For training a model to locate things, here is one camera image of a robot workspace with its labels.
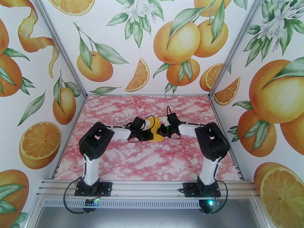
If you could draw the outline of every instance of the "black cable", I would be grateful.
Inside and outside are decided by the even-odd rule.
[[[154,125],[155,125],[155,117],[154,117],[153,115],[149,115],[149,116],[152,116],[152,117],[153,117],[154,123],[153,123],[152,127],[149,128],[148,130],[152,129],[152,128],[154,127]]]
[[[85,214],[85,213],[86,213],[85,211],[83,211],[83,212],[75,212],[75,211],[70,210],[70,209],[67,207],[66,203],[65,203],[65,194],[67,193],[68,188],[69,188],[74,182],[76,183],[76,181],[78,181],[78,179],[82,179],[82,177],[78,177],[76,180],[72,181],[72,182],[67,186],[67,188],[65,189],[64,194],[63,194],[63,205],[64,205],[65,208],[66,208],[69,212],[71,212],[72,214]]]

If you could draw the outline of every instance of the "wire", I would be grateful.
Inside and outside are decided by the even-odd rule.
[[[152,116],[152,117],[153,117],[154,123],[153,123],[152,127],[149,128],[148,130],[152,129],[152,128],[154,127],[154,125],[155,125],[155,117],[154,117],[153,115],[149,115],[149,116]]]
[[[72,210],[70,210],[70,209],[67,207],[67,205],[66,205],[66,203],[65,203],[65,194],[67,193],[68,188],[69,188],[74,182],[76,183],[79,179],[81,180],[82,177],[78,177],[76,180],[72,181],[72,182],[67,186],[67,188],[65,189],[64,194],[63,194],[63,205],[64,205],[65,208],[66,208],[69,212],[71,212],[72,214],[85,214],[85,213],[86,213],[85,211],[83,211],[83,212],[75,212],[75,211],[72,211]]]
[[[168,109],[169,109],[169,111],[170,111],[170,114],[172,114],[172,111],[171,111],[171,109],[170,109],[170,106],[167,105],[167,115],[169,115]]]

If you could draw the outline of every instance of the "pink marble surface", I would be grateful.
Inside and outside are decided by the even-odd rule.
[[[136,116],[146,118],[151,114],[161,120],[166,116],[167,105],[181,121],[216,122],[207,96],[89,96],[55,179],[75,180],[82,176],[83,158],[78,142],[97,121],[121,126]],[[102,180],[113,181],[192,181],[200,173],[202,163],[196,138],[182,136],[179,140],[138,143],[113,140],[100,158],[99,175]],[[230,155],[220,163],[216,177],[239,180]]]

